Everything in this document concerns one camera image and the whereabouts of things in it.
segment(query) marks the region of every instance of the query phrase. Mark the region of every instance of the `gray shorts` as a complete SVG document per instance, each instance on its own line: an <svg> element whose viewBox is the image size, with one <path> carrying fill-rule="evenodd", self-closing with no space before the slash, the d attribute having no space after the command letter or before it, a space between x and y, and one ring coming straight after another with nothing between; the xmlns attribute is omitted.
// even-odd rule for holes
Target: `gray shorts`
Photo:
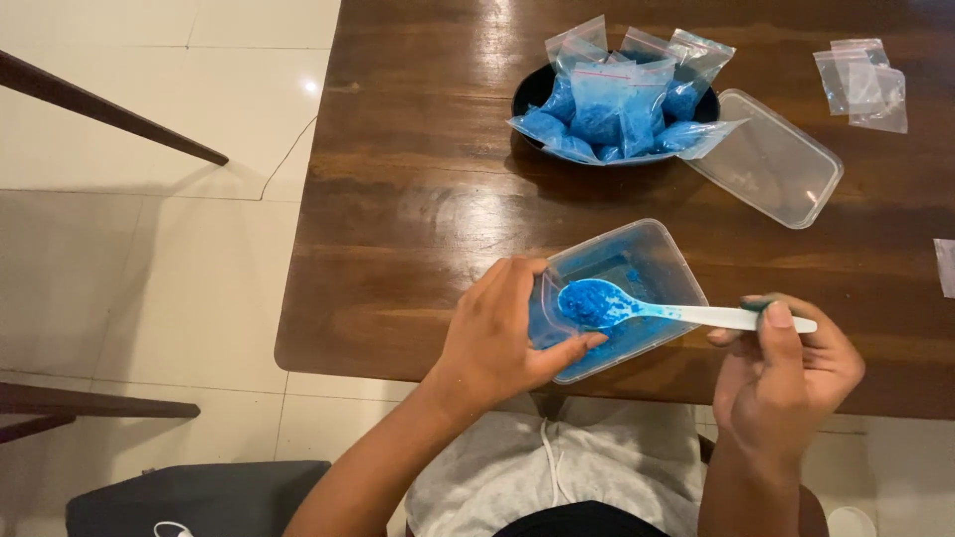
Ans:
<svg viewBox="0 0 955 537"><path fill-rule="evenodd" d="M691 406L569 397L550 421L524 395L442 451L405 508L416 537L491 536L523 516L586 500L690 537L702 494Z"/></svg>

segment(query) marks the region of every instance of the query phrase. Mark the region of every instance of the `black bowl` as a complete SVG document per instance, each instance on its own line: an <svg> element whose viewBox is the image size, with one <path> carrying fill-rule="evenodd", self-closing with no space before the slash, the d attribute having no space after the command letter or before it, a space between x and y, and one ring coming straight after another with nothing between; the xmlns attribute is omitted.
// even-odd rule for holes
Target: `black bowl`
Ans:
<svg viewBox="0 0 955 537"><path fill-rule="evenodd" d="M554 90L554 78L556 76L557 74L554 73L554 69L548 63L522 80L518 85L517 91L514 92L514 98L511 99L511 117L523 116L527 113L527 109L531 105L543 106L550 98L550 93ZM696 112L693 114L693 120L700 123L709 123L719 120L719 98L716 97L716 92L713 88L707 88L707 92L700 98L699 104L696 105ZM524 138L527 143L531 144L531 147L549 157L560 159L561 161L573 162L547 153L543 150L543 144L533 138L525 135L520 136ZM660 160L668 159L669 157L672 157L672 155L663 157ZM634 162L624 165L639 166L652 162L656 161Z"/></svg>

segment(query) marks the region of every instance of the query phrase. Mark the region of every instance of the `wooden table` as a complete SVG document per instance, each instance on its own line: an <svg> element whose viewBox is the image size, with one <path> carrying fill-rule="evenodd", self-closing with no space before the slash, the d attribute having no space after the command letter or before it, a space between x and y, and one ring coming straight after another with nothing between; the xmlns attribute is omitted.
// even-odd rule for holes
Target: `wooden table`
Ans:
<svg viewBox="0 0 955 537"><path fill-rule="evenodd" d="M740 88L842 158L816 222L791 230L680 161L566 165L504 123L543 40L605 12L736 47ZM908 83L909 134L830 117L812 53L879 36ZM868 363L840 409L955 419L955 300L933 238L955 239L955 6L865 2L344 0L288 272L275 359L290 371L420 380L458 297L495 259L550 255L663 222L715 305L782 290L814 301ZM710 403L721 354L695 331L551 392Z"/></svg>

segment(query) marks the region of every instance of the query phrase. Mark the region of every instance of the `white tile floor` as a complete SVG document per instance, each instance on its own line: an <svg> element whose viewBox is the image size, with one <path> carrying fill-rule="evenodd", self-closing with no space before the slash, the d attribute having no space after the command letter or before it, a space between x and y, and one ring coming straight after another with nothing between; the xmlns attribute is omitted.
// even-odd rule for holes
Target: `white tile floor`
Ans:
<svg viewBox="0 0 955 537"><path fill-rule="evenodd" d="M0 534L64 535L67 500L149 468L335 459L414 387L272 359L337 13L338 0L0 0L0 50L232 159L219 169L0 88L0 381L202 408L0 446ZM706 407L697 421L715 435ZM826 430L807 482L827 509L875 518L861 420Z"/></svg>

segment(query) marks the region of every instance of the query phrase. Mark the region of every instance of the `person's left hand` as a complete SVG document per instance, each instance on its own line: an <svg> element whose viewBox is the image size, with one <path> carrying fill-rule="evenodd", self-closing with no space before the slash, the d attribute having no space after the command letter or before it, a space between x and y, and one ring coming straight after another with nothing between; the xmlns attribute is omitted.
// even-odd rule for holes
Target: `person's left hand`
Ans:
<svg viewBox="0 0 955 537"><path fill-rule="evenodd" d="M543 385L607 338L584 333L535 351L527 337L528 300L543 259L499 259L457 302L444 350L423 383L437 384L472 411Z"/></svg>

